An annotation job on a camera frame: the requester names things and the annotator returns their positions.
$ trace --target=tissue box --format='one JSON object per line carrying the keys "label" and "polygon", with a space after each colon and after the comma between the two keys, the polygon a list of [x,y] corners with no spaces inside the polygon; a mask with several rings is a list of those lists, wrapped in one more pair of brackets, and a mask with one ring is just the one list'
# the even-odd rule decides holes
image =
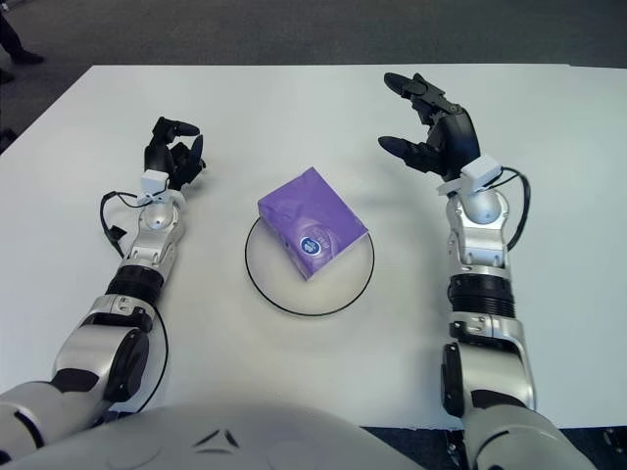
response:
{"label": "tissue box", "polygon": [[258,206],[305,279],[367,233],[313,167],[261,198]]}

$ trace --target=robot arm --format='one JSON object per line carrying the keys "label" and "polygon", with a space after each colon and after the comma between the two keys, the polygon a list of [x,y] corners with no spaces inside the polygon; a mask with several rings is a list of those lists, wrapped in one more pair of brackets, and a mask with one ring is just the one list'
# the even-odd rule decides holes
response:
{"label": "robot arm", "polygon": [[[202,135],[191,151],[182,143],[168,148],[176,135],[198,135],[198,128],[161,117],[153,134],[137,200],[143,208],[137,237],[105,295],[62,346],[53,379],[0,396],[0,464],[90,427],[141,385],[155,305],[183,235],[184,198],[178,190],[205,166]],[[125,232],[112,233],[108,238],[121,252],[118,240]]]}
{"label": "robot arm", "polygon": [[[481,155],[468,112],[442,90],[419,74],[409,79],[386,73],[385,82],[411,101],[429,130],[426,143],[396,137],[379,143],[406,165],[441,175],[438,189],[448,197],[455,341],[444,346],[442,403],[464,424],[469,468],[594,468],[534,411],[535,387],[511,291],[507,253],[515,240],[508,244],[503,236],[509,209],[505,196],[490,187],[501,166]],[[517,235],[523,226],[524,218]]]}

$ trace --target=floor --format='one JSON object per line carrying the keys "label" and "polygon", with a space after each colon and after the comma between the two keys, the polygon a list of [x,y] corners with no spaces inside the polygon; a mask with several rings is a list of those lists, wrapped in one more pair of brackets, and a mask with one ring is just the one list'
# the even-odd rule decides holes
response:
{"label": "floor", "polygon": [[[627,68],[622,0],[22,0],[5,17],[47,58],[17,67],[0,52],[0,68],[17,76],[0,87],[0,127],[18,133],[94,64]],[[443,432],[369,431],[428,468],[455,468]],[[602,430],[566,435],[599,468],[627,467]]]}

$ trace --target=wire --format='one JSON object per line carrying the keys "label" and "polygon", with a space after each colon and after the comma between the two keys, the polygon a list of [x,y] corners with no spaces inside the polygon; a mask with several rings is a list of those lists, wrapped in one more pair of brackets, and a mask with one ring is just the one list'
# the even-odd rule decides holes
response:
{"label": "wire", "polygon": [[157,306],[153,305],[153,307],[155,309],[155,313],[157,314],[157,318],[159,318],[159,322],[161,323],[161,329],[164,332],[164,342],[166,343],[166,357],[164,357],[164,366],[161,369],[161,374],[159,374],[159,380],[157,380],[157,384],[155,384],[155,387],[153,388],[153,391],[150,393],[148,398],[146,398],[143,404],[139,408],[137,408],[137,411],[135,411],[136,413],[139,413],[140,411],[142,411],[146,407],[148,402],[152,399],[152,397],[155,395],[155,393],[159,389],[159,386],[161,385],[161,381],[164,379],[164,375],[166,374],[166,368],[168,367],[168,359],[169,359],[168,330],[166,329],[166,324],[164,323],[164,319],[161,317],[161,314],[159,313]]}
{"label": "wire", "polygon": [[520,215],[520,220],[518,220],[518,225],[516,226],[516,231],[513,233],[511,240],[507,242],[507,249],[511,251],[513,247],[516,246],[518,240],[520,240],[520,236],[525,229],[525,224],[527,223],[527,216],[529,215],[529,206],[531,205],[531,184],[529,183],[529,179],[518,171],[515,168],[511,168],[509,166],[504,166],[503,171],[510,171],[514,173],[513,176],[509,177],[505,181],[502,181],[498,184],[493,184],[490,186],[490,189],[498,188],[499,186],[503,186],[504,184],[509,183],[512,179],[520,178],[520,182],[522,183],[522,214]]}
{"label": "wire", "polygon": [[[154,198],[155,196],[159,196],[160,194],[165,193],[166,190],[168,189],[168,182],[169,180],[166,182],[165,189],[163,189],[162,191],[159,191],[158,193],[154,193],[151,196]],[[123,237],[126,234],[126,232],[122,230],[121,228],[116,227],[115,225],[113,225],[111,228],[107,226],[107,222],[105,220],[105,206],[114,197],[120,198],[120,200],[127,207],[132,208],[132,209],[141,209],[141,208],[145,208],[146,206],[153,204],[153,201],[151,200],[151,201],[148,201],[147,203],[135,206],[133,204],[128,203],[124,199],[123,196],[126,196],[128,198],[137,198],[137,196],[132,193],[126,193],[123,191],[111,191],[105,194],[100,201],[100,223],[102,225],[102,229],[105,232],[105,236],[107,237],[107,239],[111,242],[111,244],[114,246],[114,248],[116,249],[116,251],[122,258],[124,258],[124,253],[122,252],[120,248],[120,243],[118,243],[118,241],[120,240],[121,237]],[[161,329],[164,332],[164,342],[166,344],[166,356],[164,357],[164,365],[161,369],[161,374],[159,374],[159,379],[157,380],[157,384],[155,384],[155,387],[153,388],[153,391],[150,393],[148,398],[146,398],[143,404],[139,408],[137,408],[137,411],[135,411],[136,413],[139,413],[140,411],[142,411],[146,407],[146,405],[149,403],[149,401],[152,399],[152,397],[155,395],[155,393],[159,389],[159,386],[161,385],[162,380],[164,379],[164,375],[166,374],[166,368],[168,367],[168,359],[169,359],[168,330],[166,328],[164,319],[161,317],[161,313],[159,312],[159,309],[157,308],[157,306],[153,305],[153,308],[155,309],[155,313],[157,315],[157,318],[159,319],[159,323],[161,323]]]}
{"label": "wire", "polygon": [[[168,189],[168,182],[169,179],[166,181],[166,188],[159,191],[158,193],[154,193],[151,196],[151,198],[154,198],[155,196],[159,196],[160,194],[163,194],[166,192],[166,190]],[[105,220],[105,206],[107,205],[107,203],[109,202],[109,200],[111,200],[114,197],[118,197],[120,198],[120,200],[128,207],[131,209],[141,209],[141,208],[145,208],[146,206],[150,206],[151,204],[153,204],[153,200],[151,199],[150,201],[144,203],[144,204],[140,204],[137,206],[134,206],[133,204],[130,204],[129,202],[126,201],[126,199],[123,197],[129,197],[129,198],[137,198],[137,195],[132,194],[132,193],[126,193],[124,191],[111,191],[107,194],[105,194],[102,199],[100,200],[100,224],[102,225],[102,229],[105,232],[105,236],[107,237],[107,240],[109,240],[109,243],[111,243],[111,245],[116,249],[116,252],[118,252],[118,255],[120,255],[120,258],[124,258],[124,253],[121,250],[120,247],[120,238],[123,237],[124,235],[126,235],[126,231],[115,226],[112,225],[111,228],[109,226],[107,226],[107,221]]]}
{"label": "wire", "polygon": [[515,179],[517,177],[518,177],[518,174],[515,174],[514,176],[510,176],[508,179],[506,179],[505,181],[502,181],[499,184],[493,184],[492,186],[490,186],[490,189],[498,188],[499,186],[503,186],[504,184],[508,184],[512,179]]}
{"label": "wire", "polygon": [[131,209],[140,209],[140,208],[145,208],[146,206],[150,206],[151,204],[153,204],[152,201],[148,201],[147,203],[144,204],[140,204],[139,206],[134,206],[133,204],[129,204],[122,196],[128,196],[129,198],[136,198],[137,196],[135,194],[131,194],[131,193],[124,193],[122,191],[116,191],[116,196],[118,196],[120,198],[120,200],[128,207]]}

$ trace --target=person's foot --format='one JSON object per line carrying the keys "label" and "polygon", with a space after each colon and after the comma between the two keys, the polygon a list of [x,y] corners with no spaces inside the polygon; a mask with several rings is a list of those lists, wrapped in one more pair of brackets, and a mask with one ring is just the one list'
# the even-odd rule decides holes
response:
{"label": "person's foot", "polygon": [[0,69],[0,84],[4,85],[16,79],[16,76],[6,70]]}
{"label": "person's foot", "polygon": [[45,59],[39,54],[22,49],[20,52],[11,54],[11,60],[14,64],[33,65],[41,64]]}

